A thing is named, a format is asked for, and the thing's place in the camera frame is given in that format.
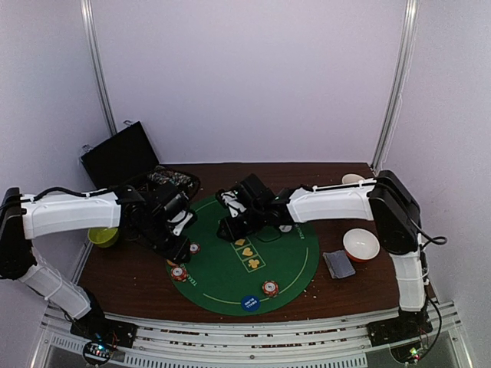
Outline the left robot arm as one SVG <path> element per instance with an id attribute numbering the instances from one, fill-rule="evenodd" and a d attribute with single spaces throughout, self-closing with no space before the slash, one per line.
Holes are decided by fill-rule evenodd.
<path id="1" fill-rule="evenodd" d="M 35 238 L 89 228 L 133 228 L 158 255 L 190 260 L 183 230 L 196 220 L 187 195 L 173 184 L 153 192 L 113 186 L 93 192 L 52 187 L 37 195 L 7 190 L 1 204 L 1 277 L 18 280 L 80 320 L 93 340 L 110 334 L 110 323 L 87 291 L 67 280 L 34 250 Z"/>

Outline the grey card deck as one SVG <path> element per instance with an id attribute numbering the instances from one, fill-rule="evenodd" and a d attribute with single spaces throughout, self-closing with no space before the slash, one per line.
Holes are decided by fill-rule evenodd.
<path id="1" fill-rule="evenodd" d="M 322 257 L 333 279 L 344 279 L 355 275 L 356 271 L 345 251 L 324 252 Z"/>

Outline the red poker chip stack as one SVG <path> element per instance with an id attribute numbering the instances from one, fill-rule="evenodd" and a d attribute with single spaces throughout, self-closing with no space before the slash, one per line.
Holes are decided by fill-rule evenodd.
<path id="1" fill-rule="evenodd" d="M 275 281 L 265 281 L 262 285 L 264 295 L 274 297 L 279 293 L 279 286 Z"/>

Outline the white dealer button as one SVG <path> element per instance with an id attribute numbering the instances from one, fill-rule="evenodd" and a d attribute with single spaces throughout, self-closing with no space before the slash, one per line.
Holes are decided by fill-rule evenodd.
<path id="1" fill-rule="evenodd" d="M 281 232 L 288 233 L 292 230 L 292 226 L 291 225 L 282 225 L 279 227 L 279 230 Z"/>

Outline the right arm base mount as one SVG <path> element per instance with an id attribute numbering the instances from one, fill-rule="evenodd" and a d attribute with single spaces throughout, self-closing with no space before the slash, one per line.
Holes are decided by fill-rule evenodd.
<path id="1" fill-rule="evenodd" d="M 426 311 L 399 311 L 397 317 L 370 322 L 366 326 L 371 346 L 378 347 L 419 337 L 420 332 L 432 332 L 433 325 Z"/>

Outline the blue small blind button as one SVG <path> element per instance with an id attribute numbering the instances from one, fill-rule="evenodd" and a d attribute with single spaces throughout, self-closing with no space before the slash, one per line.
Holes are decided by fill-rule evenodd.
<path id="1" fill-rule="evenodd" d="M 241 300 L 241 307 L 244 311 L 255 312 L 261 307 L 261 301 L 255 295 L 246 295 Z"/>

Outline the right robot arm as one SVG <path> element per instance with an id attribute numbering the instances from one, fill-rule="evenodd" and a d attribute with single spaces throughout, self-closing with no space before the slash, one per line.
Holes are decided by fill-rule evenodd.
<path id="1" fill-rule="evenodd" d="M 229 214 L 219 221 L 217 235 L 228 242 L 255 234 L 266 226 L 281 228 L 334 219 L 362 219 L 375 224 L 380 246 L 394 264 L 399 290 L 395 334 L 407 339 L 423 325 L 427 306 L 423 270 L 420 207 L 390 170 L 353 184 L 299 186 L 275 194 L 251 174 L 231 189 L 216 193 Z"/>

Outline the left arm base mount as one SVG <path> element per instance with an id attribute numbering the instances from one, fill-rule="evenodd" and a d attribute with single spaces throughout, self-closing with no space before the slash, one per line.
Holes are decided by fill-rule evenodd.
<path id="1" fill-rule="evenodd" d="M 131 348 L 137 335 L 137 325 L 87 314 L 71 322 L 70 332 L 107 347 Z"/>

